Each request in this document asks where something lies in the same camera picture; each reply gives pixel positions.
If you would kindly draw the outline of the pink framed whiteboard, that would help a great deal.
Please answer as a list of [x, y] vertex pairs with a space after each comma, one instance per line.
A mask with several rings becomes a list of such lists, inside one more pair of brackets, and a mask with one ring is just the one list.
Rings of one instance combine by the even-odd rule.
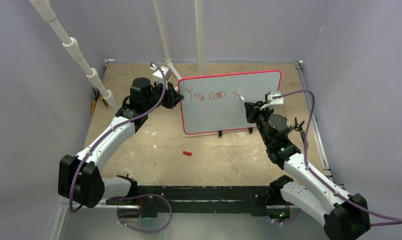
[[244, 102], [265, 99], [280, 88], [282, 72], [263, 70], [198, 77], [178, 81], [183, 131], [187, 135], [252, 128], [246, 121]]

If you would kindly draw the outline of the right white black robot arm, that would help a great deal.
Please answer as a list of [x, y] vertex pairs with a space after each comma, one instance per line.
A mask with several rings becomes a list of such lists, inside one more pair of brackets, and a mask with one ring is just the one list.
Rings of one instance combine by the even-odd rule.
[[262, 101], [245, 102], [247, 122], [256, 125], [270, 161], [298, 180], [283, 176], [284, 181], [269, 190], [270, 199], [296, 205], [315, 219], [331, 240], [356, 240], [369, 231], [365, 198], [340, 188], [308, 163], [288, 138], [287, 119], [264, 106]]

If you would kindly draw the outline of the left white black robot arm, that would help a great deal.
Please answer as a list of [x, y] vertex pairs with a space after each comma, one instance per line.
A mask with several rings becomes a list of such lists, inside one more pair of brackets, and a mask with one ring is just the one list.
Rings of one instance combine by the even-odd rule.
[[184, 96], [171, 82], [151, 83], [148, 78], [133, 80], [130, 94], [123, 100], [109, 126], [85, 149], [66, 154], [59, 162], [58, 194], [87, 208], [102, 199], [119, 198], [130, 205], [138, 198], [137, 181], [123, 175], [103, 178], [102, 169], [112, 155], [148, 120], [157, 107], [175, 108]]

